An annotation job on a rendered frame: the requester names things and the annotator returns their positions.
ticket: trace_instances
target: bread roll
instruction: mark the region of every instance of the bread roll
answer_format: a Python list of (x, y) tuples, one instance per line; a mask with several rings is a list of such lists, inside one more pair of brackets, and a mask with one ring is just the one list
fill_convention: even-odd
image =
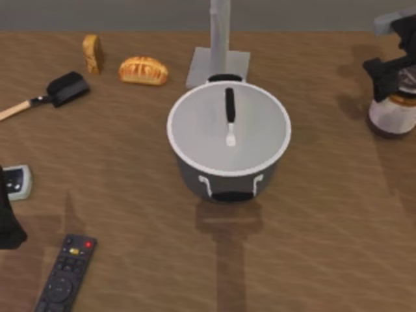
[(89, 73), (101, 73), (104, 63), (103, 49), (96, 34), (88, 34), (83, 42), (84, 58)]
[(160, 86), (168, 79), (168, 69), (151, 57), (131, 57), (122, 63), (118, 75), (124, 83)]

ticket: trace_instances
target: pot lid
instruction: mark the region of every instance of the pot lid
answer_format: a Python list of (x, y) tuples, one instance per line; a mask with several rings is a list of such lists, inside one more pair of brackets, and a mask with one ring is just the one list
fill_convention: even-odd
[[(226, 90), (232, 89), (235, 145), (227, 145)], [(248, 83), (221, 81), (182, 96), (170, 111), (169, 141), (189, 165), (220, 176), (256, 173), (275, 163), (286, 150), (291, 122), (283, 105)]]

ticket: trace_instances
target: toast slice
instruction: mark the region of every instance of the toast slice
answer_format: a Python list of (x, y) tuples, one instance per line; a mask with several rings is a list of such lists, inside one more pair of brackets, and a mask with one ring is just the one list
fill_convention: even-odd
[(96, 34), (88, 34), (85, 36), (83, 52), (88, 72), (100, 74), (103, 70), (104, 53), (101, 41)]

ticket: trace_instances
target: white and gray device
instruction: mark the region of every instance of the white and gray device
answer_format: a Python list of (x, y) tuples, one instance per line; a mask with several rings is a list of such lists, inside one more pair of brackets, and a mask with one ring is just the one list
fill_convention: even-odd
[(27, 165), (3, 168), (7, 194), (10, 201), (25, 200), (32, 190), (32, 174)]

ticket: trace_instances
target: brown wooden surface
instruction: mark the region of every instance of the brown wooden surface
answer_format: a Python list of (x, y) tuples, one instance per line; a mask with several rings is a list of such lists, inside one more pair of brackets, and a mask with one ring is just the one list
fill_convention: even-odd
[[(400, 55), (370, 33), (233, 33), (249, 81), (286, 106), (292, 143), (256, 201), (200, 202), (182, 183), (166, 118), (208, 34), (101, 34), (107, 63), (86, 73), (83, 33), (0, 33), (0, 109), (75, 70), (92, 92), (0, 123), (0, 163), (29, 164), (13, 204), (29, 240), (0, 251), (0, 311), (31, 311), (66, 233), (99, 247), (74, 312), (416, 311), (416, 137), (374, 138), (361, 62)], [(149, 55), (160, 88), (122, 84)]]

